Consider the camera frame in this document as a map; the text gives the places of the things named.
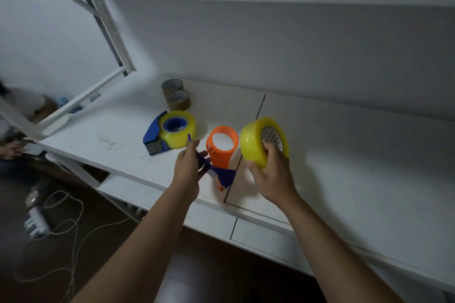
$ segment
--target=clear tape roll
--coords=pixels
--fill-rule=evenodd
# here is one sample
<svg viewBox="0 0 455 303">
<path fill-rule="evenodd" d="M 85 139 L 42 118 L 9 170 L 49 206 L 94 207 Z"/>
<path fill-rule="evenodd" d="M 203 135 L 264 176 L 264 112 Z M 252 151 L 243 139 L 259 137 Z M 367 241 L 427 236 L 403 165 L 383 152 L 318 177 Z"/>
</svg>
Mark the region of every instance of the clear tape roll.
<svg viewBox="0 0 455 303">
<path fill-rule="evenodd" d="M 191 106 L 190 95 L 186 90 L 172 91 L 166 97 L 170 110 L 187 110 Z"/>
<path fill-rule="evenodd" d="M 163 115 L 159 121 L 159 136 L 170 148 L 187 145 L 188 134 L 196 137 L 196 119 L 187 111 L 172 111 Z"/>
<path fill-rule="evenodd" d="M 161 84 L 161 89 L 163 91 L 164 97 L 168 99 L 168 95 L 176 90 L 184 90 L 183 82 L 180 79 L 168 79 L 167 81 Z"/>
<path fill-rule="evenodd" d="M 240 150 L 246 161 L 255 162 L 260 168 L 267 166 L 264 143 L 274 143 L 286 157 L 289 148 L 284 131 L 271 117 L 264 117 L 247 124 L 240 133 Z"/>
</svg>

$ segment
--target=person's hand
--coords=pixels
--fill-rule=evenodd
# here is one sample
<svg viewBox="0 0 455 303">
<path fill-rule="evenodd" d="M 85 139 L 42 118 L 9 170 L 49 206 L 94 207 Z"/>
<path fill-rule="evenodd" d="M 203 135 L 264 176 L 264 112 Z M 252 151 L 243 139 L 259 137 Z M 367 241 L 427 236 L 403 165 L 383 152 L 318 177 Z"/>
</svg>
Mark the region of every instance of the person's hand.
<svg viewBox="0 0 455 303">
<path fill-rule="evenodd" d="M 21 155 L 24 147 L 20 142 L 10 142 L 6 145 L 0 146 L 0 157 L 3 159 L 13 159 Z"/>
<path fill-rule="evenodd" d="M 262 170 L 256 163 L 247 161 L 248 169 L 262 196 L 282 209 L 289 201 L 299 199 L 289 168 L 289 158 L 282 154 L 276 144 L 264 143 L 264 148 L 268 152 L 267 167 Z"/>
<path fill-rule="evenodd" d="M 207 172 L 207 168 L 199 170 L 196 148 L 200 141 L 200 139 L 193 139 L 188 142 L 187 148 L 178 154 L 175 162 L 174 178 L 171 184 L 174 189 L 187 195 L 191 201 L 196 200 L 199 194 L 198 182 Z M 200 154 L 204 157 L 208 156 L 207 151 L 202 151 Z"/>
</svg>

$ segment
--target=blue plastic part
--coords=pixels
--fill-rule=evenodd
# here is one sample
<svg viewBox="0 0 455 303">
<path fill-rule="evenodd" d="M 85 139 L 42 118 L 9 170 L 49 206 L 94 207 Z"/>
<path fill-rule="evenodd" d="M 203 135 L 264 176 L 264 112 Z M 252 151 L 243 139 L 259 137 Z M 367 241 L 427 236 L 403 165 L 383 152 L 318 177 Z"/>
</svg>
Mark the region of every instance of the blue plastic part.
<svg viewBox="0 0 455 303">
<path fill-rule="evenodd" d="M 188 141 L 191 141 L 191 135 L 188 134 Z M 225 188 L 229 188 L 233 183 L 235 179 L 235 174 L 236 171 L 232 169 L 222 169 L 219 167 L 214 167 L 211 163 L 208 162 L 207 159 L 205 159 L 204 156 L 202 156 L 199 152 L 196 151 L 196 156 L 199 161 L 199 167 L 201 168 L 204 164 L 206 165 L 204 167 L 204 170 L 208 171 L 209 169 L 212 169 L 215 174 L 218 177 L 218 181 L 220 182 L 220 185 L 222 185 Z"/>
<path fill-rule="evenodd" d="M 184 117 L 171 117 L 168 119 L 164 125 L 163 128 L 165 131 L 168 132 L 178 132 L 184 129 L 188 124 L 188 121 Z"/>
<path fill-rule="evenodd" d="M 142 140 L 150 156 L 158 155 L 170 150 L 168 144 L 159 138 L 160 125 L 158 124 L 158 120 L 167 113 L 167 111 L 163 111 L 153 120 Z"/>
</svg>

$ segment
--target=white desk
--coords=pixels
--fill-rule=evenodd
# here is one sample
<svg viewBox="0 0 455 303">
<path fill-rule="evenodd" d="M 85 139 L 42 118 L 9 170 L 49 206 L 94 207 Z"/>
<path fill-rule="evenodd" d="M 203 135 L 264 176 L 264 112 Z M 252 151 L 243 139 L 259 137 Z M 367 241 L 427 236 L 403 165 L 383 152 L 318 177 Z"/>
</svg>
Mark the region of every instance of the white desk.
<svg viewBox="0 0 455 303">
<path fill-rule="evenodd" d="M 40 144 L 47 150 L 97 168 L 116 173 L 159 189 L 166 189 L 174 175 L 174 164 L 181 149 L 149 156 L 142 138 L 153 119 L 168 106 L 161 83 L 168 77 L 133 72 L 120 80 L 86 109 Z M 238 131 L 258 114 L 264 93 L 183 80 L 191 98 L 188 110 L 196 118 L 201 143 L 213 128 L 230 126 Z M 236 169 L 240 147 L 231 158 Z M 200 181 L 201 203 L 222 206 L 226 190 L 220 192 L 208 175 Z"/>
<path fill-rule="evenodd" d="M 455 287 L 455 122 L 267 93 L 296 187 L 355 250 Z M 226 202 L 292 230 L 242 160 Z"/>
<path fill-rule="evenodd" d="M 142 144 L 152 120 L 166 110 L 160 89 L 165 79 L 130 74 L 40 144 L 144 184 L 136 190 L 128 188 L 131 184 L 114 184 L 117 188 L 110 195 L 149 209 L 158 197 L 154 193 L 147 198 L 149 190 L 170 185 L 179 152 L 149 156 Z M 259 117 L 274 117 L 287 133 L 301 195 L 358 253 L 455 289 L 452 122 L 269 93 L 264 99 L 264 93 L 242 88 L 183 83 L 191 96 L 189 111 L 199 122 L 199 151 L 213 128 L 228 125 L 239 132 L 260 109 Z M 231 168 L 239 159 L 237 149 Z M 229 242 L 308 271 L 301 254 L 287 254 L 298 251 L 292 229 L 285 216 L 259 196 L 243 161 L 227 197 L 208 175 L 200 187 L 196 202 L 227 214 L 198 209 L 191 213 L 195 224 L 188 220 L 188 226 L 228 242 L 234 217 L 224 216 L 232 214 L 243 221 L 239 219 Z"/>
<path fill-rule="evenodd" d="M 111 174 L 98 188 L 110 197 L 149 210 L 162 190 Z M 206 235 L 230 243 L 254 254 L 313 275 L 297 239 L 268 227 L 235 218 L 226 212 L 193 203 L 184 225 Z M 445 303 L 443 292 L 400 273 L 372 266 L 407 303 Z"/>
</svg>

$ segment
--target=power strip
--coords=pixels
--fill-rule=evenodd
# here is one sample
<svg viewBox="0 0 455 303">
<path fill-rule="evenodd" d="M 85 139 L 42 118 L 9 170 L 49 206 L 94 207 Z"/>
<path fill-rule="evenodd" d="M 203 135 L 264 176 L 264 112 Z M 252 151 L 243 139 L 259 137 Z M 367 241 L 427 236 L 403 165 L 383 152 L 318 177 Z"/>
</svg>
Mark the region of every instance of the power strip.
<svg viewBox="0 0 455 303">
<path fill-rule="evenodd" d="M 47 236 L 50 227 L 37 207 L 29 211 L 30 218 L 26 220 L 24 226 L 27 232 L 30 232 L 30 238 L 36 238 L 39 235 Z"/>
</svg>

